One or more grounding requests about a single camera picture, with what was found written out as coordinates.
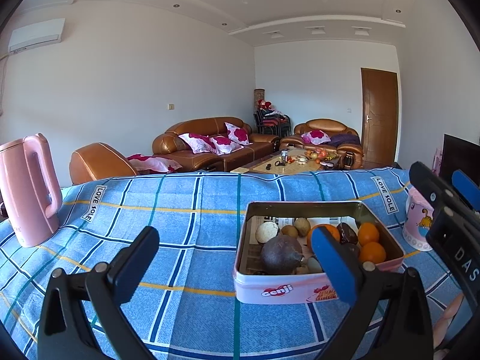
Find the person's right hand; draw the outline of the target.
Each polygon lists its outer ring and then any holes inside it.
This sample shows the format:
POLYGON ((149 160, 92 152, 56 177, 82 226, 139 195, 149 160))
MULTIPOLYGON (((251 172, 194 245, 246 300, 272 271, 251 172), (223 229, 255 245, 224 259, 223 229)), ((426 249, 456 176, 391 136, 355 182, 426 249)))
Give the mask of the person's right hand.
POLYGON ((457 317, 457 314, 464 312, 464 299, 465 296, 462 293, 456 296, 433 326, 433 348, 435 350, 439 349, 443 343, 448 343, 462 329, 464 320, 462 316, 457 317))

